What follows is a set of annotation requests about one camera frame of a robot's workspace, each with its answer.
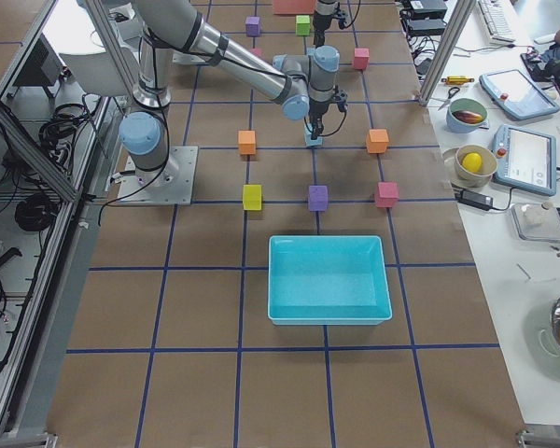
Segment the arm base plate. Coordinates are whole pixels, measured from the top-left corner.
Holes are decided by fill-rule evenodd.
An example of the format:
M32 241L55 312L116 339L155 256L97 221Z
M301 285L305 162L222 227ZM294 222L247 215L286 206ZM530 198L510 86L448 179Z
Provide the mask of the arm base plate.
M174 146L161 175L149 186L157 171L124 176L119 183L118 200L130 205L190 205L199 149L197 146Z

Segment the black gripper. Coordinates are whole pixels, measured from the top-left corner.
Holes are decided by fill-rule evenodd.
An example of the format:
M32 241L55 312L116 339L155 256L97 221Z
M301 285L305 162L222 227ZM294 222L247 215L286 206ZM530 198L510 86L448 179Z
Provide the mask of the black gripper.
M316 4L313 16L313 27L315 33L323 33L330 28L333 21L338 22L340 29L347 26L346 13L339 4Z
M347 117L347 99L346 91L334 86L325 91L311 88L309 90L309 112L308 119L305 119L305 131L308 135L314 135L315 138L323 134L323 117L329 111L330 105L336 105L338 110L343 113L343 118L338 127L330 132L334 135L339 132Z

